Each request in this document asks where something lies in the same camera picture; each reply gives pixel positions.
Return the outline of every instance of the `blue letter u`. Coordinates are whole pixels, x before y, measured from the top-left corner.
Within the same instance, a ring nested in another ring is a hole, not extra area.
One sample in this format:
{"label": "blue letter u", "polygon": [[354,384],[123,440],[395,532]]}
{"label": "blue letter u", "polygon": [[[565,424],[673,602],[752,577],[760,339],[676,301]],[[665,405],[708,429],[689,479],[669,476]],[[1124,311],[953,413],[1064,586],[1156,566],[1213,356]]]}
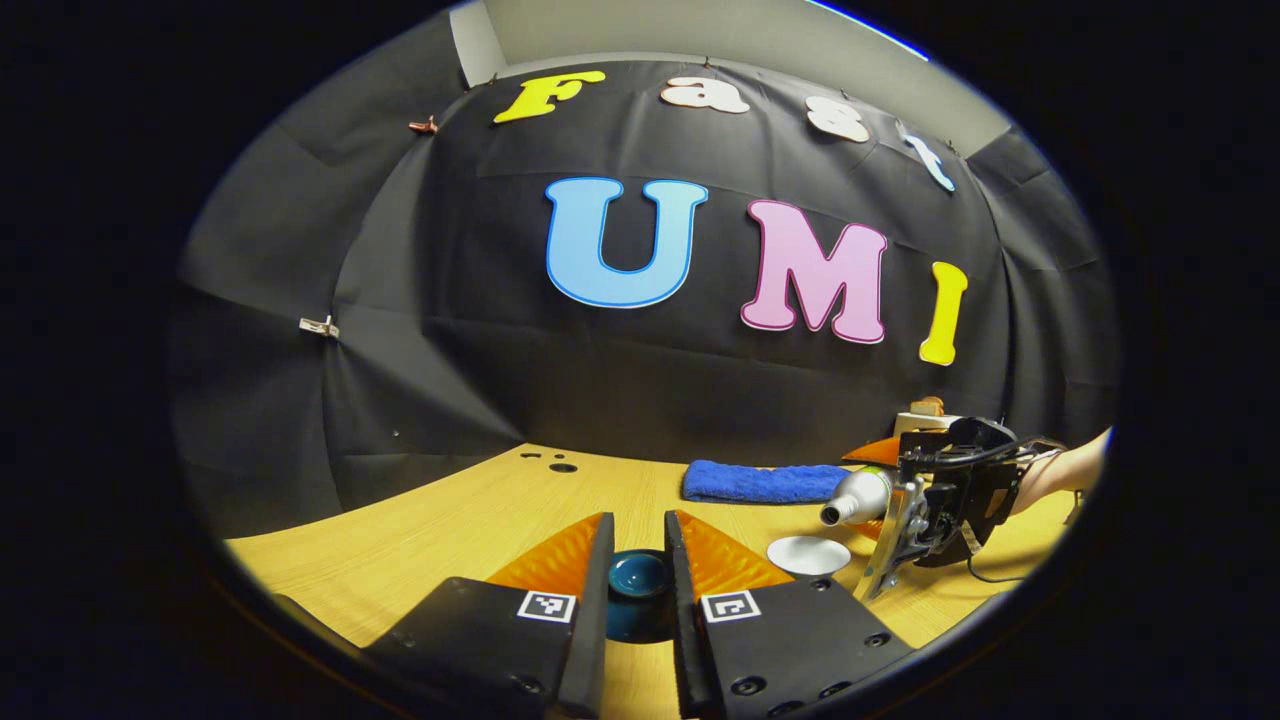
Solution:
{"label": "blue letter u", "polygon": [[639,270],[604,264],[604,214],[622,195],[611,178],[568,178],[547,186],[552,228],[547,236],[547,274],[561,292],[596,307],[644,307],[672,296],[685,277],[694,245],[694,208],[707,188],[681,181],[652,181],[645,197],[658,204],[653,258]]}

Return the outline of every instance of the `white plate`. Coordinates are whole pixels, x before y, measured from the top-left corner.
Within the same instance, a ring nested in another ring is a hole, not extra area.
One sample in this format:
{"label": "white plate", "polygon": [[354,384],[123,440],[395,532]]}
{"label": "white plate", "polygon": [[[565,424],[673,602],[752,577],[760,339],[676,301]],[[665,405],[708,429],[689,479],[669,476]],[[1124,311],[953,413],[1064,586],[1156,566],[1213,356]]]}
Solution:
{"label": "white plate", "polygon": [[829,575],[852,559],[849,548],[836,541],[813,536],[794,536],[773,541],[769,562],[794,575]]}

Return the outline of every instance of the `pink letter m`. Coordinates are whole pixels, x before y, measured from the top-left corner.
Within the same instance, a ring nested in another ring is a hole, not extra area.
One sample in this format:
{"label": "pink letter m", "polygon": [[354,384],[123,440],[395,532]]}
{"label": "pink letter m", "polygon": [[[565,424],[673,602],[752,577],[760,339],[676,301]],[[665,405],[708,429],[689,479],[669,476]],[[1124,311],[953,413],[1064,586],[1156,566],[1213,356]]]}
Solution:
{"label": "pink letter m", "polygon": [[799,208],[756,200],[746,206],[746,214],[760,223],[760,279],[755,300],[742,306],[744,323],[762,331],[794,325],[796,314],[787,305],[790,281],[810,331],[822,328],[844,290],[845,306],[832,320],[832,332],[850,342],[870,345],[884,340],[879,264],[888,241],[883,234],[867,225],[845,225],[827,258]]}

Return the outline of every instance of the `teal bowl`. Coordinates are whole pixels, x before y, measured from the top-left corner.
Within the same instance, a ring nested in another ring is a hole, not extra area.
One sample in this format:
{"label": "teal bowl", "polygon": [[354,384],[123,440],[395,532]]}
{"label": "teal bowl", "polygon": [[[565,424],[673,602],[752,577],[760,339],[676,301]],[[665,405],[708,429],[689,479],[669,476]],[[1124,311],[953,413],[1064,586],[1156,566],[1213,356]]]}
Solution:
{"label": "teal bowl", "polygon": [[672,638],[675,593],[667,556],[657,550],[626,550],[609,564],[605,637],[625,643]]}

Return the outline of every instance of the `white bottle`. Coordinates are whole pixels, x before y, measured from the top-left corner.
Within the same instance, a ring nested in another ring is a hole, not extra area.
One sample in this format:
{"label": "white bottle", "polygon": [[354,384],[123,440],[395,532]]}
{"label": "white bottle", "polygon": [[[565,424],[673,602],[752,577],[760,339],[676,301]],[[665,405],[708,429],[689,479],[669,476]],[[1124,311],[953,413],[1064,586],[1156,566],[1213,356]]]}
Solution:
{"label": "white bottle", "polygon": [[822,506],[818,515],[822,524],[835,528],[841,523],[858,525],[879,518],[888,509],[895,475],[893,470],[872,465],[850,473],[836,486],[831,502]]}

